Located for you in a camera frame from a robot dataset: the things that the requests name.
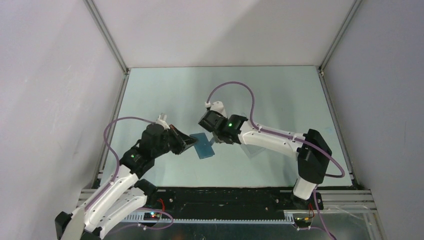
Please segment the blue card holder wallet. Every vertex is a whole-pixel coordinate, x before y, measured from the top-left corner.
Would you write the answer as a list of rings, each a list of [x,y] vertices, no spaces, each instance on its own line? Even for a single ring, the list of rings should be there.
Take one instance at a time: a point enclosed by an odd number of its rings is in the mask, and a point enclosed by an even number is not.
[[[210,158],[215,155],[213,146],[209,143],[210,139],[208,139],[208,136],[204,132],[190,134],[189,136],[198,139],[198,142],[194,145],[194,148],[200,160]]]

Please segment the clear acrylic box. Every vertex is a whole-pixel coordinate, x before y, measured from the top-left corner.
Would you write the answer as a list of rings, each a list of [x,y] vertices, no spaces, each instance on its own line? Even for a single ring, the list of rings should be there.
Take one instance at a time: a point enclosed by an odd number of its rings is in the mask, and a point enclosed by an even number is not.
[[[264,147],[252,144],[241,144],[240,147],[249,159],[254,158],[265,150]]]

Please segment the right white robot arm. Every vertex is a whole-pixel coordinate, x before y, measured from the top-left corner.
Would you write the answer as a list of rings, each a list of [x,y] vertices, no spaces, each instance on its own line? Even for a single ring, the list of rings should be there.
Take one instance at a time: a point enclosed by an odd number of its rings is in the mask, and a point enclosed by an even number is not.
[[[304,209],[311,202],[314,189],[323,183],[332,151],[321,134],[291,133],[264,128],[242,115],[227,116],[221,101],[205,103],[206,113],[198,124],[212,133],[216,143],[256,146],[272,150],[297,161],[298,177],[291,194],[291,204]]]

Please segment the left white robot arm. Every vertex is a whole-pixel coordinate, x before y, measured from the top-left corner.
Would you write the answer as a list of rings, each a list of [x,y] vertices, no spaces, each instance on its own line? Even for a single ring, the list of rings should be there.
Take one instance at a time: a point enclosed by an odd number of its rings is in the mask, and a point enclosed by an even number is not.
[[[155,160],[167,153],[180,155],[197,143],[173,125],[149,124],[141,138],[117,163],[117,170],[73,212],[55,220],[59,240],[102,240],[125,217],[158,202],[157,187],[143,178]]]

